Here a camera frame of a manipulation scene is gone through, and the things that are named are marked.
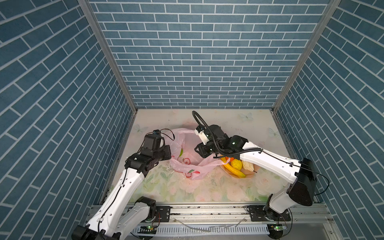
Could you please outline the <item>pink plastic bag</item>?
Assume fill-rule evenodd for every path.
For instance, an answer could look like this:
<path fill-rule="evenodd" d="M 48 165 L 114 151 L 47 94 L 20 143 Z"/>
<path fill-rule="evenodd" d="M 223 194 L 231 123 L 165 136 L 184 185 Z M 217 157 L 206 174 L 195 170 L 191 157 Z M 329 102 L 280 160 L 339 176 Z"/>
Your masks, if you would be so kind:
<path fill-rule="evenodd" d="M 173 129 L 172 132 L 175 139 L 166 139 L 166 145 L 170 146 L 172 158 L 169 162 L 176 172 L 184 174 L 190 180 L 201 180 L 217 166 L 224 165 L 213 155 L 203 158 L 195 152 L 195 147 L 201 140 L 194 130 L 179 128 Z"/>

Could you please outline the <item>yellow banana fake fruit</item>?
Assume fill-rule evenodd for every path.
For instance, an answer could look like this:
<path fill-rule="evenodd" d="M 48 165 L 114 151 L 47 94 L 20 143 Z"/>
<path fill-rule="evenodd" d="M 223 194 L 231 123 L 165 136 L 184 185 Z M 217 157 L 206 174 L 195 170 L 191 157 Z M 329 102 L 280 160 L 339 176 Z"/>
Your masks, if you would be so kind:
<path fill-rule="evenodd" d="M 241 171 L 238 171 L 236 169 L 234 169 L 231 165 L 230 165 L 230 162 L 226 160 L 226 158 L 221 158 L 222 162 L 224 163 L 223 167 L 229 171 L 232 175 L 236 176 L 237 178 L 245 178 L 246 175 L 241 172 Z"/>

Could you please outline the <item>peach scalloped bowl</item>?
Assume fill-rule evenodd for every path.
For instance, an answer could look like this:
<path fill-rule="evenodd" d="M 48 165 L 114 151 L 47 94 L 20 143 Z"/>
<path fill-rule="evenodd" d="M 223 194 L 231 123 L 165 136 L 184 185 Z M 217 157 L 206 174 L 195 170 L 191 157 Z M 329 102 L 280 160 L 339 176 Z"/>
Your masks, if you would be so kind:
<path fill-rule="evenodd" d="M 224 165 L 221 168 L 231 177 L 236 179 L 251 178 L 260 169 L 259 166 L 235 158 L 223 157 Z"/>

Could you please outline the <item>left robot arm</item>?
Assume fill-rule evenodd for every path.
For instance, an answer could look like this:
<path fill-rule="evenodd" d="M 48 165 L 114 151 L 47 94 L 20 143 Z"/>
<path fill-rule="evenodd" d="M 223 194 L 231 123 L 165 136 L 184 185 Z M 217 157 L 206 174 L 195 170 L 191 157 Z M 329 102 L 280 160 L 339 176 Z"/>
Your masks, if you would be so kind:
<path fill-rule="evenodd" d="M 124 214 L 135 190 L 160 161 L 171 159 L 165 134 L 154 130 L 144 136 L 140 149 L 127 158 L 122 175 L 97 213 L 84 225 L 76 226 L 73 240 L 125 240 L 141 222 L 153 222 L 158 216 L 156 201 L 140 197 Z"/>

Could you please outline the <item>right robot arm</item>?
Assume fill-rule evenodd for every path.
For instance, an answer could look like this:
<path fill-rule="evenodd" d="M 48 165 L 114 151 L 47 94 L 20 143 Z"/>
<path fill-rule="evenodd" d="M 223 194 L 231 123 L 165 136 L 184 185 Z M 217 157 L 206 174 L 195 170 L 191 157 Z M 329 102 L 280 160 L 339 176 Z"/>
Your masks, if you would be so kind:
<path fill-rule="evenodd" d="M 319 173 L 315 171 L 311 160 L 288 159 L 264 150 L 243 137 L 228 137 L 217 125 L 199 125 L 195 134 L 202 141 L 195 148 L 200 156 L 215 155 L 217 158 L 242 160 L 268 170 L 288 182 L 284 189 L 269 196 L 263 208 L 264 216 L 268 220 L 277 221 L 294 205 L 312 206 Z"/>

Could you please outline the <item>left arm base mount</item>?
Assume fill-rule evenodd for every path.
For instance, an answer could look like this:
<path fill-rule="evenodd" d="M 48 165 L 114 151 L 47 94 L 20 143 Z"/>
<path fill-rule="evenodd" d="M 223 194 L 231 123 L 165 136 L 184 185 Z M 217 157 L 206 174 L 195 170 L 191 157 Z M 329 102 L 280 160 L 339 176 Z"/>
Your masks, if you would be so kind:
<path fill-rule="evenodd" d="M 143 223 L 168 223 L 171 215 L 170 206 L 150 207 L 149 216 L 143 220 Z"/>

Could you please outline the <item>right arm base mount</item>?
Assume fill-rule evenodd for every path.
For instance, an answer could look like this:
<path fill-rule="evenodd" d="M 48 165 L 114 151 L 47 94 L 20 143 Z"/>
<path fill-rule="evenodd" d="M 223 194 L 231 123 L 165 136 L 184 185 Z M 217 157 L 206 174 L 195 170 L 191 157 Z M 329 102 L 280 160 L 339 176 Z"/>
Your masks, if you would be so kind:
<path fill-rule="evenodd" d="M 248 205 L 245 206 L 245 210 L 249 213 L 252 222 L 269 222 L 263 206 L 260 205 Z"/>

